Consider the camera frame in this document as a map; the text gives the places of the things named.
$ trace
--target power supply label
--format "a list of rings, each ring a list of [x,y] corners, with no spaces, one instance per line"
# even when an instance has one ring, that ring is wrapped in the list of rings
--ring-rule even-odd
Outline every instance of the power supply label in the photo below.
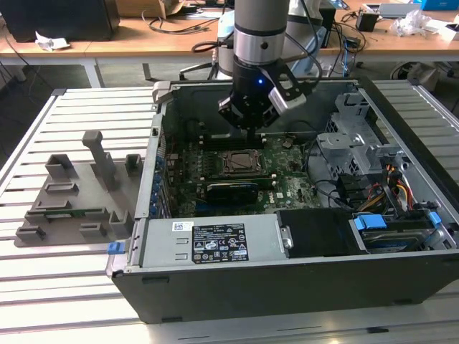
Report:
[[[244,224],[193,226],[192,244],[195,264],[249,260]]]

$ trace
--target paper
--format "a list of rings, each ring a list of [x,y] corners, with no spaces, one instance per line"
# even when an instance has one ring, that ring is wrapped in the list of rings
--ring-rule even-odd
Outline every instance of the paper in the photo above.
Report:
[[[70,47],[70,44],[67,43],[65,38],[48,38],[42,36],[38,32],[35,32],[37,39],[35,39],[35,44],[37,44],[43,50],[47,50],[48,52],[52,52],[56,49],[63,49]]]
[[[425,23],[423,29],[431,32],[437,32],[439,29],[445,27],[448,24],[451,23],[448,21],[431,19],[427,23]]]

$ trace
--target motherboard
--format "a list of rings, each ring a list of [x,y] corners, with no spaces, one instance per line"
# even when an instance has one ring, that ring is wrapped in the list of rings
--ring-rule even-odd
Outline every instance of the motherboard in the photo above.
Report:
[[[319,207],[303,172],[303,152],[309,144],[294,136],[270,135],[255,145],[225,139],[169,145],[166,172],[172,217]]]

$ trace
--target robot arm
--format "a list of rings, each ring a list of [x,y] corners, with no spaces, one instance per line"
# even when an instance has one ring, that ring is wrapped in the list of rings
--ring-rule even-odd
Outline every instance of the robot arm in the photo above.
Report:
[[[255,131],[306,102],[300,85],[280,58],[289,0],[237,0],[233,88],[219,113],[234,127]]]

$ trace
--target desk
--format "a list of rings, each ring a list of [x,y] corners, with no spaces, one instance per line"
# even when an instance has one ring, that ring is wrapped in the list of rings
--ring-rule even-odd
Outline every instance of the desk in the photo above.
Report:
[[[356,10],[364,3],[362,0],[347,0]],[[346,11],[336,12],[336,21],[341,21]],[[433,19],[452,21],[456,11],[426,12]],[[393,21],[388,19],[377,23],[374,32],[366,32],[366,48],[356,56],[362,62],[402,62],[402,61],[458,61],[459,42],[444,42],[431,33],[427,37],[414,35],[396,37],[385,32]],[[176,20],[164,24],[164,29],[182,29],[198,20]],[[357,37],[359,34],[344,27],[344,34]],[[164,62],[186,62],[189,64],[208,62],[211,53],[193,54],[191,47],[197,42],[215,40],[217,23],[209,25],[209,31],[179,36],[159,34],[151,31],[141,19],[121,19],[120,26],[109,42],[71,42],[72,48],[62,51],[45,52],[35,43],[16,43],[11,35],[9,40],[14,48],[31,65],[82,65],[87,73],[91,87],[104,87],[99,65],[103,64],[142,64],[146,79],[151,78],[148,64]],[[339,53],[339,41],[332,34],[329,47],[322,49],[319,58],[322,63],[331,64]],[[23,65],[14,51],[0,40],[0,60],[5,65]]]

